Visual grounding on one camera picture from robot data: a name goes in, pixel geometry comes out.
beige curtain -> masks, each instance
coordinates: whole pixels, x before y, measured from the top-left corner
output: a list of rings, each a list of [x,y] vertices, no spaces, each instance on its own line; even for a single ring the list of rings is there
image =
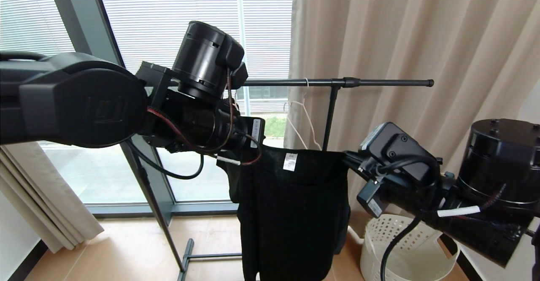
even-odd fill
[[[0,191],[52,252],[103,231],[37,143],[1,146],[0,162]]]
[[[434,79],[431,88],[341,89],[328,149],[356,150],[373,127],[392,121],[456,172],[472,122],[517,116],[540,77],[539,35],[540,0],[294,0],[289,76]],[[304,92],[291,88],[289,98]],[[328,88],[312,88],[305,99],[319,143],[328,96]],[[290,114],[311,140],[302,110]],[[302,148],[290,127],[285,146]],[[363,181],[350,178],[359,209]]]

glass window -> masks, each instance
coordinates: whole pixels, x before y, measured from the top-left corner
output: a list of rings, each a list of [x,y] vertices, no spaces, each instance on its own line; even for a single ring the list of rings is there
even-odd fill
[[[46,55],[74,51],[54,0],[0,0],[0,49]],[[83,202],[146,202],[120,146],[39,145]]]
[[[220,28],[245,48],[249,79],[284,79],[289,75],[292,0],[103,0],[127,69],[137,72],[144,60],[171,67],[187,24],[200,20]],[[252,115],[283,115],[286,87],[249,88],[235,92],[240,111],[249,105]],[[277,137],[282,145],[283,133]],[[199,164],[195,153],[170,154],[159,149],[163,166],[188,175]],[[227,175],[212,158],[197,179],[170,178],[178,201],[228,200]]]

white laundry basket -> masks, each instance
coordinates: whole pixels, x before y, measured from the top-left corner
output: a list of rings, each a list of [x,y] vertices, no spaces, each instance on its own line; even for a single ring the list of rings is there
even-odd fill
[[[380,281],[381,259],[390,241],[412,222],[412,219],[382,214],[366,226],[360,270],[366,281]],[[453,269],[460,248],[450,258],[437,242],[442,233],[424,223],[394,247],[386,262],[386,281],[439,281]]]

green grass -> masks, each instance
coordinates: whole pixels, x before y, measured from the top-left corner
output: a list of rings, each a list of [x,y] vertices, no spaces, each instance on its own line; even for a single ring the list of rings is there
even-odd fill
[[[265,123],[265,135],[267,137],[282,138],[285,135],[286,118],[269,117]]]

clothes rack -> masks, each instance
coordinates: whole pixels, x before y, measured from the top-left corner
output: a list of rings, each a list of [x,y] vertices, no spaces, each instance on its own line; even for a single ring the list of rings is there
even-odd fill
[[[344,77],[344,78],[331,78],[331,79],[267,79],[267,80],[252,80],[246,81],[244,86],[310,86],[310,87],[330,87],[330,99],[328,104],[328,112],[326,117],[326,126],[324,128],[324,140],[322,144],[322,150],[325,151],[328,149],[328,139],[330,138],[330,129],[332,128],[332,118],[334,116],[334,108],[337,100],[338,91],[341,88],[353,88],[360,86],[433,86],[434,81],[432,79],[424,81],[416,80],[384,80],[384,79],[358,79],[353,77]],[[133,170],[137,171],[139,175],[137,181],[143,191],[143,194],[148,201],[158,224],[162,228],[169,247],[172,251],[172,254],[175,258],[176,263],[180,273],[178,275],[178,281],[185,281],[187,270],[189,268],[189,263],[191,260],[195,259],[207,259],[207,258],[231,258],[231,257],[241,257],[241,253],[235,254],[192,254],[193,247],[195,246],[195,241],[189,239],[187,241],[186,249],[184,251],[184,256],[181,259],[176,246],[168,230],[167,222],[164,218],[162,211],[158,206],[158,201],[152,187],[150,185],[146,170],[141,165],[140,161],[129,151],[127,151],[127,161],[131,165]]]

